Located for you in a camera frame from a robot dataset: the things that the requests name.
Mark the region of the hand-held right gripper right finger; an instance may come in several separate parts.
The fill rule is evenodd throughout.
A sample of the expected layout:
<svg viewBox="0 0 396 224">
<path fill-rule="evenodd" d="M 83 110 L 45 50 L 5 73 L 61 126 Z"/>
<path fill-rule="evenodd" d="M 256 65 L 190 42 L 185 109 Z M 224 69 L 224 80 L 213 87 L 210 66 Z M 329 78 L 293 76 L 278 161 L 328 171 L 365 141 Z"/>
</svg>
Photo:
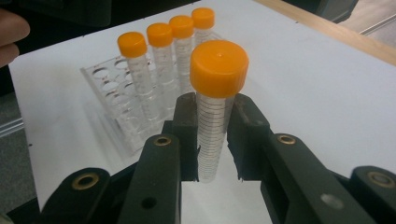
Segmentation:
<svg viewBox="0 0 396 224">
<path fill-rule="evenodd" d="M 262 179 L 262 146 L 270 124 L 251 98 L 238 93 L 233 101 L 227 141 L 239 179 Z"/>
</svg>

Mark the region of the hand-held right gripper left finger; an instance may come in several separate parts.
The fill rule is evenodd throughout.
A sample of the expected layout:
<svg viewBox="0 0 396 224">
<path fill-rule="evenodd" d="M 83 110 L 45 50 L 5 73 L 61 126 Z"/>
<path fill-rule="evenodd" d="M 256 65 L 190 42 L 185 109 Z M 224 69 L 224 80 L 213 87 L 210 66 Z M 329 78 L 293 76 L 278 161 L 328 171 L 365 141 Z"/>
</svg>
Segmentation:
<svg viewBox="0 0 396 224">
<path fill-rule="evenodd" d="M 180 143 L 181 179 L 183 181 L 197 181 L 198 118 L 195 93 L 185 93 L 177 98 L 172 131 Z"/>
</svg>

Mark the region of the orange-capped clear tube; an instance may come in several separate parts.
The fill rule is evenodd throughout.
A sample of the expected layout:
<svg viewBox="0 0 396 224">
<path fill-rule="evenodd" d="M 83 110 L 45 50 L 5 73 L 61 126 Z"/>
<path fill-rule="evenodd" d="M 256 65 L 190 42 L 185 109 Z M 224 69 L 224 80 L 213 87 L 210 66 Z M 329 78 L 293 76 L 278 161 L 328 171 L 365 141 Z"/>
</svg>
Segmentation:
<svg viewBox="0 0 396 224">
<path fill-rule="evenodd" d="M 191 85 L 196 90 L 198 180 L 215 179 L 233 101 L 245 84 L 248 55 L 226 40 L 207 41 L 191 54 Z"/>
<path fill-rule="evenodd" d="M 192 52 L 193 20 L 189 16 L 179 15 L 169 21 L 174 38 L 177 60 L 177 73 L 181 93 L 192 92 L 190 65 Z"/>
<path fill-rule="evenodd" d="M 147 35 L 154 57 L 157 81 L 162 91 L 163 105 L 173 108 L 178 90 L 173 66 L 172 28 L 167 23 L 153 23 L 147 28 Z"/>
<path fill-rule="evenodd" d="M 118 37 L 120 54 L 126 59 L 135 92 L 148 121 L 160 121 L 160 109 L 150 76 L 145 37 L 138 32 L 128 32 Z"/>
<path fill-rule="evenodd" d="M 208 7 L 199 7 L 192 11 L 195 45 L 198 46 L 211 39 L 215 25 L 215 12 Z"/>
</svg>

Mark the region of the clear acrylic tube rack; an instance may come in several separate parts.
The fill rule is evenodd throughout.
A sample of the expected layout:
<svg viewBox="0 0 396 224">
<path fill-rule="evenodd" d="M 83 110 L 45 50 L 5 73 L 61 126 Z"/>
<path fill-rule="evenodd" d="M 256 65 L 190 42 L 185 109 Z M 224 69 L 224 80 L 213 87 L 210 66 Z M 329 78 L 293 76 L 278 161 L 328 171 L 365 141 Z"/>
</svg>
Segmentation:
<svg viewBox="0 0 396 224">
<path fill-rule="evenodd" d="M 210 40 L 218 38 L 219 35 L 212 32 Z M 148 121 L 143 113 L 127 61 L 122 55 L 81 70 L 102 105 L 98 112 L 99 118 L 116 148 L 124 156 L 132 156 L 141 150 L 149 136 L 158 133 L 163 123 L 171 119 L 175 111 L 176 103 L 173 108 L 166 108 L 163 105 L 151 45 L 147 44 L 147 48 L 148 70 L 160 109 L 160 121 L 155 124 Z M 179 97 L 182 93 L 178 80 L 174 38 L 172 53 L 177 97 Z"/>
</svg>

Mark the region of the dark cabinet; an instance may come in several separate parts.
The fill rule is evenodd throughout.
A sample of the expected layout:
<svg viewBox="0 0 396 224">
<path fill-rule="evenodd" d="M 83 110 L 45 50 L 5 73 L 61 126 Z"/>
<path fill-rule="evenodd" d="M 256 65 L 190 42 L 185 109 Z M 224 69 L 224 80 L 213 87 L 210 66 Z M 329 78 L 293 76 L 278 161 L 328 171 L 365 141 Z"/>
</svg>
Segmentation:
<svg viewBox="0 0 396 224">
<path fill-rule="evenodd" d="M 339 23 L 347 20 L 359 0 L 283 0 L 321 18 Z"/>
</svg>

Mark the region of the metal floor strip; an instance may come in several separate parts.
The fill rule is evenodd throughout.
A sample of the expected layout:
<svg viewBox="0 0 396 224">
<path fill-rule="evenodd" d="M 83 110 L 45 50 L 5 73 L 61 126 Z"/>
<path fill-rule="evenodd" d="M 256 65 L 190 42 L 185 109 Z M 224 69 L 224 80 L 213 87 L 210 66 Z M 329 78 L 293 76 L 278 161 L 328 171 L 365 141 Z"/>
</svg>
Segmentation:
<svg viewBox="0 0 396 224">
<path fill-rule="evenodd" d="M 371 33 L 375 32 L 375 31 L 377 31 L 377 30 L 379 30 L 381 28 L 386 27 L 387 25 L 393 23 L 394 21 L 396 21 L 396 14 L 394 14 L 394 15 L 388 17 L 388 18 L 385 18 L 384 20 L 382 20 L 382 21 L 380 21 L 380 22 L 378 22 L 378 23 L 376 23 L 376 24 L 364 29 L 363 31 L 361 31 L 361 35 L 371 34 Z"/>
</svg>

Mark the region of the aluminium frame rail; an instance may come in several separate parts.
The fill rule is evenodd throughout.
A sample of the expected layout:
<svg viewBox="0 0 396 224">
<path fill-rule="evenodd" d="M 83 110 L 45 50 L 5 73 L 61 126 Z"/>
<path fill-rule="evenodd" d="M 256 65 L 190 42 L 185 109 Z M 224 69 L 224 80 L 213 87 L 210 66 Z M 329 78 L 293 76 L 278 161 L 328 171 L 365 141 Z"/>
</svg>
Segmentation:
<svg viewBox="0 0 396 224">
<path fill-rule="evenodd" d="M 22 118 L 14 119 L 0 125 L 0 138 L 18 132 L 24 128 Z"/>
</svg>

